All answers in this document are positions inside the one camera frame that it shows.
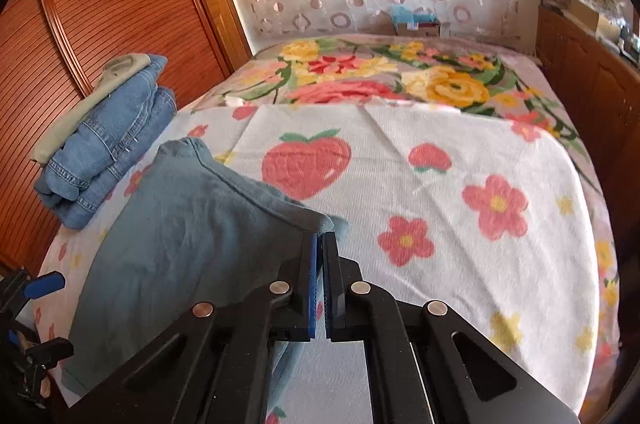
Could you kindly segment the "teal grey pants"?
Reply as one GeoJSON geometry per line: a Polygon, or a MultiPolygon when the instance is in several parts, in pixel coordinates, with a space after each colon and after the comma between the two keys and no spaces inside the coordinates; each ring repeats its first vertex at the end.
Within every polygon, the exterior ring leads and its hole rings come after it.
{"type": "Polygon", "coordinates": [[[199,139],[162,144],[93,259],[63,385],[85,396],[199,301],[232,305],[276,280],[305,233],[347,230],[216,162],[199,139]]]}

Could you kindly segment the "folded blue jeans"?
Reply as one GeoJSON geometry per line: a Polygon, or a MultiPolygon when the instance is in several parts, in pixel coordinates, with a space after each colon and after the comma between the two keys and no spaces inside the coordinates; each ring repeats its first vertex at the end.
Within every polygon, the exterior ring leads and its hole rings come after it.
{"type": "Polygon", "coordinates": [[[151,64],[104,98],[57,150],[34,189],[64,227],[80,230],[177,112],[174,92],[158,83],[167,58],[151,64]]]}

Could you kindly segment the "white strawberry flower blanket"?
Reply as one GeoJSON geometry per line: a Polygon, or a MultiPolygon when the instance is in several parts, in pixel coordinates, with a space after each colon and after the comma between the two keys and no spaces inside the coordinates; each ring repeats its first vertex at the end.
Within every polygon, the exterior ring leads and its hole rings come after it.
{"type": "Polygon", "coordinates": [[[263,105],[178,113],[42,268],[42,338],[75,347],[84,396],[196,303],[273,281],[305,232],[333,231],[364,280],[439,299],[578,410],[599,288],[582,185],[552,136],[426,105],[263,105]]]}

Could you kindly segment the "folded beige garment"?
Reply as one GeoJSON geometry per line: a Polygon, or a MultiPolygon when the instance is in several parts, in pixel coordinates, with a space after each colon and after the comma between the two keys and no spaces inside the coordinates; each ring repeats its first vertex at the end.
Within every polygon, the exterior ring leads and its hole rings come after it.
{"type": "Polygon", "coordinates": [[[144,53],[129,53],[108,61],[102,68],[96,87],[78,104],[50,124],[35,143],[29,159],[40,166],[46,165],[92,109],[150,64],[151,57],[144,53]]]}

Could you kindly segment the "large floral bedspread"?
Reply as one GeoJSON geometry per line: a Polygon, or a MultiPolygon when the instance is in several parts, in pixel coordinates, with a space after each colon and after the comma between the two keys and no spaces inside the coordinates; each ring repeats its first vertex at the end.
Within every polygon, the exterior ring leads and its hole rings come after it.
{"type": "Polygon", "coordinates": [[[273,46],[195,101],[224,164],[347,220],[342,252],[409,303],[450,303],[596,422],[620,278],[591,158],[537,65],[466,41],[273,46]]]}

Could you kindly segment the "cardboard box with blue cloth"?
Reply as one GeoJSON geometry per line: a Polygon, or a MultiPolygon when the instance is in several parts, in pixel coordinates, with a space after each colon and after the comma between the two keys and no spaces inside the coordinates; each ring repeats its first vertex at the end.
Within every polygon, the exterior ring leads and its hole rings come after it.
{"type": "Polygon", "coordinates": [[[412,12],[404,6],[393,6],[390,12],[397,36],[439,37],[442,24],[433,13],[412,12]]]}

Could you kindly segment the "wooden louvered wardrobe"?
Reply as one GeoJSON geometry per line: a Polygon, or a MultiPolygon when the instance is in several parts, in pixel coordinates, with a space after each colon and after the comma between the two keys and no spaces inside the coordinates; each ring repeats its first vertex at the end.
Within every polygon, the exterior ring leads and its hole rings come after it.
{"type": "Polygon", "coordinates": [[[8,0],[1,13],[1,268],[37,272],[58,221],[29,158],[114,56],[166,56],[160,83],[186,105],[250,56],[232,0],[8,0]]]}

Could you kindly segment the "wooden side cabinet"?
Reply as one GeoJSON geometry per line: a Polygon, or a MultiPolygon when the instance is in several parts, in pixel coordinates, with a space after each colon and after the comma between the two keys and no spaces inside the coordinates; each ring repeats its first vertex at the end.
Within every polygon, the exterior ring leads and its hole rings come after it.
{"type": "Polygon", "coordinates": [[[639,223],[639,72],[575,23],[538,8],[536,51],[596,168],[612,226],[639,223]]]}

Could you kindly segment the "cardboard box on cabinet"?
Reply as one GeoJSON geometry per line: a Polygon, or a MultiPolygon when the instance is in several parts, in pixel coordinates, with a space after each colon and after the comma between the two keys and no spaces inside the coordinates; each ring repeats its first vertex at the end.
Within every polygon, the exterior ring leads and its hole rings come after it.
{"type": "Polygon", "coordinates": [[[593,34],[611,42],[616,42],[620,38],[620,26],[617,25],[616,21],[610,20],[604,13],[593,9],[588,3],[580,0],[570,0],[568,13],[593,34]]]}

